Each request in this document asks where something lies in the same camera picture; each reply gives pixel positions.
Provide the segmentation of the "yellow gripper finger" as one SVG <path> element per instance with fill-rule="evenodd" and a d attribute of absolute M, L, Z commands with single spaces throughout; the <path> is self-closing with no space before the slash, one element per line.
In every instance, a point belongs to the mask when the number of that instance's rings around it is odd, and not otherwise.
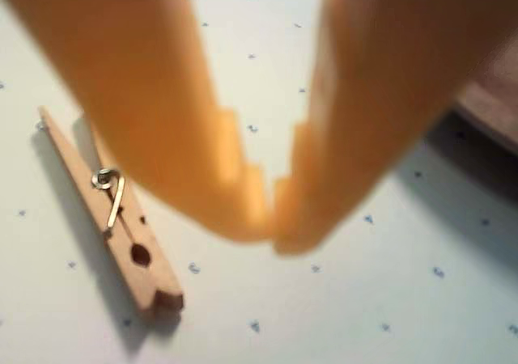
<path fill-rule="evenodd" d="M 271 236 L 191 0 L 7 1 L 133 180 L 225 238 Z"/>
<path fill-rule="evenodd" d="M 517 27 L 517 0 L 325 0 L 308 119 L 274 248 L 308 252 L 450 109 Z"/>

